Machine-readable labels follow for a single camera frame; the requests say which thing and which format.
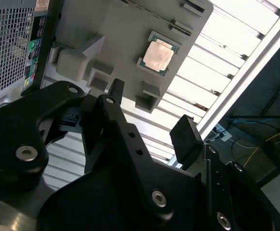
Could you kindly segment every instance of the screw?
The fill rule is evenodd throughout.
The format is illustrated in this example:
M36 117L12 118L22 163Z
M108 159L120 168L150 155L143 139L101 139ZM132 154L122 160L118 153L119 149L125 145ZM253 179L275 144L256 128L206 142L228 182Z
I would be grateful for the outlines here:
M222 213L217 213L217 220L219 224L223 227L223 229L231 230L231 224L229 220Z
M71 91L72 93L78 93L78 90L76 88L69 88L69 91Z
M109 102L109 103L114 103L114 101L110 98L106 98L106 101Z
M208 146L209 150L211 150L212 153L216 153L216 150L212 146Z
M32 161L38 156L38 151L31 146L21 146L16 150L16 157L22 161Z
M162 208L162 207L165 207L167 205L167 199L165 198L165 195L158 190L155 190L152 193L152 199L158 207Z
M239 170L240 172L242 172L242 167L241 167L241 166L239 166L238 164L235 164L234 166L236 167L237 170Z

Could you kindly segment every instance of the black metal bracket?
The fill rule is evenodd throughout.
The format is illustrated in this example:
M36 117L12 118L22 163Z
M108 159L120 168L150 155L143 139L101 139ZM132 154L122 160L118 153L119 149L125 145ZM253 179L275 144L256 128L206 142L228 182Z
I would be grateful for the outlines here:
M48 162L42 137L47 137L54 117L83 96L82 89L62 81L0 108L0 189L38 184Z

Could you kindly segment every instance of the metal frame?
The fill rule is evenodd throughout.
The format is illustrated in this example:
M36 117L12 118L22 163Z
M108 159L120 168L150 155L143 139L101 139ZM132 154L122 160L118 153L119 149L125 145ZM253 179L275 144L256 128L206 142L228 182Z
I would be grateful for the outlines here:
M280 18L198 124L197 128L203 139L211 132L215 124L221 120L279 48Z

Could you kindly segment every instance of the black cable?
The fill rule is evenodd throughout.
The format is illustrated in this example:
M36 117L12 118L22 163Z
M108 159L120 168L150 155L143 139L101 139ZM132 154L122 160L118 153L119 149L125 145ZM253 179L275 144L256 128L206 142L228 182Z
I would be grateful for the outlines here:
M231 145L231 155L233 156L233 159L235 160L236 163L238 163L238 162L237 162L237 160L236 160L236 158L235 158L235 155L234 155L234 152L233 152L233 147L234 147L234 144L235 144L238 140L240 140L240 138L236 139L236 140L232 143L232 145Z
M263 124L263 125L266 125L266 126L269 126L269 127L274 128L274 129L276 129L277 131L280 132L280 128L275 127L275 126L273 126L273 125L270 125L270 124L267 124L267 123L264 123L264 122L260 122L260 121L257 121L257 123Z

